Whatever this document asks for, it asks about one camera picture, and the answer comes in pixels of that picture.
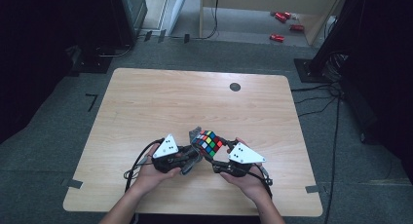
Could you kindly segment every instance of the white triangular marker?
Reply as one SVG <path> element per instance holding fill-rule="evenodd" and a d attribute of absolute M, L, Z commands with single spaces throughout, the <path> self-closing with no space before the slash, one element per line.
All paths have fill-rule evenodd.
<path fill-rule="evenodd" d="M 231 161 L 241 164 L 265 163 L 265 158 L 248 148 L 248 146 L 238 143 L 228 155 Z"/>
<path fill-rule="evenodd" d="M 170 154 L 178 152 L 178 146 L 176 146 L 175 139 L 173 139 L 172 134 L 169 134 L 164 142 L 155 151 L 153 158 L 161 158 Z"/>

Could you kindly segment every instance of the person's left hand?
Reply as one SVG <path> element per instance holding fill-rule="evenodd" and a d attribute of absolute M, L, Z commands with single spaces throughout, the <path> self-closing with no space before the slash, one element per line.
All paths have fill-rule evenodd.
<path fill-rule="evenodd" d="M 133 189 L 138 189 L 142 195 L 146 195 L 161 184 L 162 181 L 175 177 L 181 171 L 181 168 L 173 168 L 168 173 L 162 173 L 155 169 L 152 164 L 152 155 L 155 153 L 158 146 L 159 144 L 154 144 L 149 150 L 149 153 L 147 154 L 148 159 L 145 164 L 150 165 L 141 166 L 139 174 L 131 187 Z"/>

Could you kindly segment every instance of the wire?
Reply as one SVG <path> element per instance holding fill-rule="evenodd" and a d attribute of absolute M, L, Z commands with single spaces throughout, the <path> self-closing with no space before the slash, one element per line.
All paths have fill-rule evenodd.
<path fill-rule="evenodd" d="M 329 99 L 329 98 L 331 98 L 331 95 L 330 95 L 330 96 L 310 97 L 310 98 L 302 99 L 302 100 L 300 100 L 300 101 L 294 101 L 294 104 L 303 103 L 304 101 L 307 101 L 307 100 L 313 100 L 313 99 Z"/>
<path fill-rule="evenodd" d="M 332 100 L 330 100 L 330 101 L 324 106 L 324 108 L 322 108 L 321 110 L 313 111 L 313 112 L 308 112 L 308 113 L 304 113 L 304 114 L 300 114 L 300 115 L 298 115 L 298 117 L 302 117 L 302 116 L 305 116 L 305 115 L 311 115 L 311 114 L 321 113 L 321 112 L 324 111 L 324 110 L 328 107 L 328 105 L 330 105 L 335 99 L 337 99 L 336 96 L 335 96 Z"/>
<path fill-rule="evenodd" d="M 127 50 L 126 50 L 125 52 L 121 53 L 121 54 L 118 54 L 118 55 L 109 55 L 109 56 L 107 56 L 107 55 L 97 55 L 97 56 L 102 56 L 102 57 L 124 56 L 125 54 L 127 54 L 127 53 L 131 50 L 131 45 L 127 45 L 127 46 L 128 46 Z"/>
<path fill-rule="evenodd" d="M 360 34 L 361 34 L 361 26 L 362 26 L 362 16 L 364 15 L 364 9 L 365 9 L 365 2 L 367 0 L 364 0 L 362 3 L 362 7 L 361 7 L 361 14 L 360 14 L 360 22 L 358 24 L 358 34 L 357 34 L 357 38 L 360 38 Z"/>
<path fill-rule="evenodd" d="M 336 114 L 336 125 L 335 125 L 335 132 L 334 132 L 334 142 L 333 142 L 333 158 L 332 158 L 332 166 L 331 166 L 331 187 L 330 187 L 330 192 L 329 192 L 329 199 L 328 199 L 328 205 L 327 205 L 327 211 L 325 212 L 325 218 L 324 218 L 324 224 L 328 223 L 328 218 L 330 215 L 330 209 L 331 209 L 331 202 L 333 199 L 333 191 L 334 191 L 334 180 L 335 180 L 335 161 L 336 161 L 336 149 L 337 149 L 337 134 L 338 134 L 338 123 L 339 123 L 339 115 L 340 115 L 340 99 L 341 97 L 338 97 L 337 101 L 337 114 Z"/>
<path fill-rule="evenodd" d="M 262 185 L 264 185 L 264 188 L 265 188 L 265 190 L 267 190 L 267 193 L 268 193 L 268 195 L 270 196 L 270 198 L 271 198 L 271 199 L 273 198 L 273 193 L 271 192 L 270 186 L 267 184 L 266 179 L 265 179 L 265 176 L 264 176 L 264 173 L 263 173 L 262 171 L 261 171 L 261 173 L 263 173 L 263 177 L 260 177 L 260 176 L 256 175 L 256 174 L 253 173 L 253 172 L 249 172 L 249 171 L 246 171 L 246 170 L 244 170 L 244 169 L 237 168 L 237 167 L 233 167 L 233 168 L 236 169 L 236 170 L 239 170 L 239 171 L 241 171 L 241 172 L 247 173 L 247 174 L 249 174 L 249 175 L 251 175 L 251 176 L 253 176 L 253 177 L 258 178 L 258 179 L 261 181 Z"/>
<path fill-rule="evenodd" d="M 262 177 L 265 177 L 264 172 L 261 170 L 261 168 L 257 164 L 254 164 L 254 165 L 259 168 L 259 170 L 261 171 Z"/>
<path fill-rule="evenodd" d="M 311 88 L 304 88 L 304 89 L 293 89 L 291 90 L 292 92 L 306 92 L 306 91 L 313 91 L 313 90 L 318 90 L 319 88 L 324 88 L 324 87 L 333 87 L 332 85 L 335 82 L 328 84 L 328 85 L 320 85 L 320 86 L 315 86 L 315 87 L 311 87 Z"/>
<path fill-rule="evenodd" d="M 213 20 L 214 20 L 214 22 L 215 22 L 215 27 L 212 29 L 212 31 L 211 31 L 211 33 L 209 34 L 209 36 L 207 36 L 207 37 L 205 37 L 205 38 L 198 38 L 198 39 L 201 39 L 201 40 L 209 39 L 209 38 L 211 38 L 211 37 L 215 34 L 216 30 L 218 29 L 218 18 L 217 18 L 217 16 L 216 16 L 216 12 L 217 12 L 217 10 L 218 10 L 218 1 L 219 1 L 219 0 L 216 0 L 216 1 L 215 1 L 215 14 L 212 14 Z"/>
<path fill-rule="evenodd" d="M 162 143 L 165 139 L 157 139 L 155 141 L 153 141 L 152 143 L 148 144 L 143 150 L 142 152 L 140 152 L 139 156 L 137 157 L 136 161 L 134 161 L 133 166 L 131 167 L 131 169 L 129 170 L 129 174 L 128 174 L 128 181 L 127 181 L 127 185 L 125 188 L 125 192 L 128 191 L 128 189 L 131 186 L 131 180 L 136 176 L 136 174 L 133 174 L 133 171 L 135 170 L 136 165 L 138 165 L 138 162 L 140 161 L 140 158 L 143 156 L 143 154 L 146 152 L 146 150 L 148 150 L 148 148 L 150 148 L 152 145 L 156 144 L 156 143 Z"/>
<path fill-rule="evenodd" d="M 215 26 L 214 26 L 214 28 L 212 29 L 212 31 L 211 31 L 211 33 L 207 36 L 207 37 L 195 37 L 195 38 L 191 38 L 191 40 L 206 40 L 206 39 L 209 39 L 209 38 L 211 38 L 216 32 L 218 32 L 218 18 L 217 18 L 217 11 L 218 11 L 218 1 L 219 0 L 216 0 L 215 1 L 215 9 L 214 9 L 214 11 L 213 11 L 213 8 L 211 8 L 211 14 L 212 14 L 212 17 L 213 17 L 213 20 L 214 20 L 214 22 L 215 22 Z M 141 37 L 145 37 L 146 35 L 139 35 L 138 37 L 137 37 L 137 39 L 139 39 L 139 38 L 141 38 Z M 164 36 L 164 37 L 166 37 L 166 38 L 171 38 L 171 39 L 184 39 L 184 37 L 179 37 L 179 36 Z"/>
<path fill-rule="evenodd" d="M 135 169 L 137 169 L 137 168 L 139 168 L 139 167 L 142 167 L 142 166 L 145 166 L 145 165 L 153 165 L 153 163 L 149 163 L 149 164 L 143 163 L 143 164 L 137 164 L 137 165 L 135 165 L 135 166 L 133 167 L 133 169 L 129 169 L 129 170 L 125 171 L 125 173 L 124 173 L 124 178 L 125 178 L 125 179 L 128 179 L 128 174 L 129 174 L 131 171 L 134 171 Z"/>

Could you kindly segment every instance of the red object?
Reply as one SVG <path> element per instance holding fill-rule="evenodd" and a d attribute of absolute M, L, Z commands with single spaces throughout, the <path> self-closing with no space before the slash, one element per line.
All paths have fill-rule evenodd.
<path fill-rule="evenodd" d="M 289 26 L 289 30 L 291 31 L 304 31 L 304 26 L 300 24 L 292 24 Z"/>
<path fill-rule="evenodd" d="M 284 37 L 280 36 L 278 34 L 271 34 L 271 36 L 270 36 L 270 40 L 281 42 L 281 43 L 283 42 L 283 39 L 284 39 Z"/>
<path fill-rule="evenodd" d="M 291 13 L 282 13 L 283 16 L 286 17 L 286 19 L 291 19 Z"/>
<path fill-rule="evenodd" d="M 286 17 L 282 13 L 276 13 L 274 17 L 282 23 L 286 22 Z"/>

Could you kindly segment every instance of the tabletop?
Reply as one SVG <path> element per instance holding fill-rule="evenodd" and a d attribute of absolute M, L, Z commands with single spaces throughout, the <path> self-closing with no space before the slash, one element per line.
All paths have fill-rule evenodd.
<path fill-rule="evenodd" d="M 233 91 L 231 84 L 240 89 Z M 283 76 L 157 69 L 114 71 L 63 207 L 108 211 L 125 191 L 125 171 L 141 150 L 171 133 L 189 144 L 196 127 L 228 140 L 239 137 L 266 158 L 273 201 L 284 216 L 320 216 L 316 185 L 288 81 Z M 215 160 L 228 162 L 226 150 Z M 188 175 L 169 179 L 147 195 L 139 213 L 257 215 L 237 187 L 202 160 Z"/>

